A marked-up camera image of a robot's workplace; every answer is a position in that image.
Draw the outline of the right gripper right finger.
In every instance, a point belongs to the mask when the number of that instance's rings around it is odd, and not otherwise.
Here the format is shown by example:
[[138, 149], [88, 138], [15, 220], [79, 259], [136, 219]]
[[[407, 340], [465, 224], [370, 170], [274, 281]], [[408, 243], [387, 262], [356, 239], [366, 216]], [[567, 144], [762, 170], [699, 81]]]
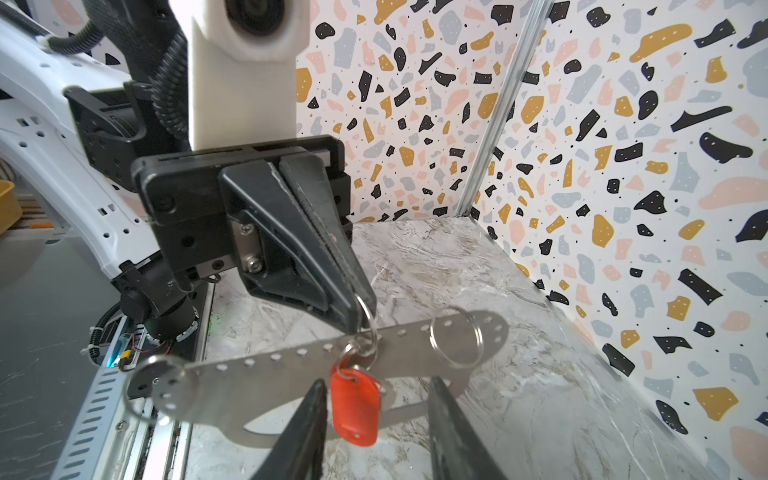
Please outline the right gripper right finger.
[[427, 419], [434, 479], [506, 479], [440, 377], [430, 379]]

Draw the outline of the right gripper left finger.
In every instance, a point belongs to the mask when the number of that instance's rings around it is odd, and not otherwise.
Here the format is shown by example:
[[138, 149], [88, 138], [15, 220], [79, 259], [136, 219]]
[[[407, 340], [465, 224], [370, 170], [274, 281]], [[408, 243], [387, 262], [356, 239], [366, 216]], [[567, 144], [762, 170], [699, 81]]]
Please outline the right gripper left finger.
[[315, 380], [252, 480], [322, 478], [327, 397], [325, 382]]

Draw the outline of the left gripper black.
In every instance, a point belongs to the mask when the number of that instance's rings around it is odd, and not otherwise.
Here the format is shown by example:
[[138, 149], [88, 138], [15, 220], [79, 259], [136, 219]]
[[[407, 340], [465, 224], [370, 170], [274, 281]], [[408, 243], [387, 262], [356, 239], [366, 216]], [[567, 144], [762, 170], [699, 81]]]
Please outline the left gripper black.
[[131, 174], [178, 287], [216, 273], [217, 260], [235, 266], [228, 215], [236, 235], [252, 225], [259, 236], [258, 249], [237, 250], [262, 262], [240, 269], [250, 295], [354, 334], [372, 326], [376, 295], [348, 238], [344, 169], [344, 143], [320, 135], [145, 156]]

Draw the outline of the red key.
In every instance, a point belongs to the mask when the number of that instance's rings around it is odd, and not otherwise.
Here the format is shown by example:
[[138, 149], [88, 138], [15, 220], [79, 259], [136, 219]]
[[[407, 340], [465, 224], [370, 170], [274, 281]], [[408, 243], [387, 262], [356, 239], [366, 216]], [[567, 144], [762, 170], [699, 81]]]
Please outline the red key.
[[340, 438], [358, 447], [371, 447], [378, 438], [381, 413], [380, 383], [352, 368], [358, 346], [344, 347], [330, 375], [332, 423]]

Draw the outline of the metal keyring plate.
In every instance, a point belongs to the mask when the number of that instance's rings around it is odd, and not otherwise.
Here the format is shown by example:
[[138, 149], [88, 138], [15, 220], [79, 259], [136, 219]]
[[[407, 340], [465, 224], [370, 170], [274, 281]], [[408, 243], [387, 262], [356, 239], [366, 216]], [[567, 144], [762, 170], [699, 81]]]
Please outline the metal keyring plate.
[[368, 334], [321, 340], [283, 350], [229, 360], [187, 362], [151, 356], [170, 368], [150, 393], [154, 406], [179, 422], [217, 429], [229, 441], [249, 448], [271, 448], [274, 427], [258, 430], [278, 412], [302, 399], [322, 379], [330, 394], [330, 375], [342, 350], [358, 346], [352, 368], [380, 383], [379, 430], [424, 416], [427, 402], [415, 393], [400, 393], [399, 381], [415, 383], [442, 378], [453, 397], [466, 390], [474, 371], [501, 351], [508, 322], [490, 311], [448, 307], [438, 317], [382, 327], [375, 343]]

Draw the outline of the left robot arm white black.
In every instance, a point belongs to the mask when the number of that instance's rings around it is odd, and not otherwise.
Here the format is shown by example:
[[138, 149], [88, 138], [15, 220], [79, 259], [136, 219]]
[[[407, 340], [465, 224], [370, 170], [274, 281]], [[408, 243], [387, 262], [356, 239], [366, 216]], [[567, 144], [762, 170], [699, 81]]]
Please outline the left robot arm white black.
[[343, 143], [297, 137], [307, 1], [88, 1], [52, 34], [1, 5], [1, 157], [78, 231], [160, 343], [236, 269], [347, 334], [376, 297], [351, 247]]

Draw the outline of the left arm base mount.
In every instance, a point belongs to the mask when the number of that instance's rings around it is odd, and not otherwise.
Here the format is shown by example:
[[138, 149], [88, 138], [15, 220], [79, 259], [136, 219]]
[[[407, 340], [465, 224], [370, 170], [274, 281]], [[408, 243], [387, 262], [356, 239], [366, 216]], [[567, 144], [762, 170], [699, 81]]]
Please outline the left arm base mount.
[[90, 328], [89, 342], [82, 350], [97, 367], [89, 390], [96, 403], [104, 403], [109, 396], [115, 395], [119, 382], [153, 355], [172, 356], [184, 361], [200, 357], [205, 300], [194, 292], [186, 304], [192, 308], [193, 322], [171, 340], [151, 337], [142, 324], [123, 315], [117, 303], [107, 309]]

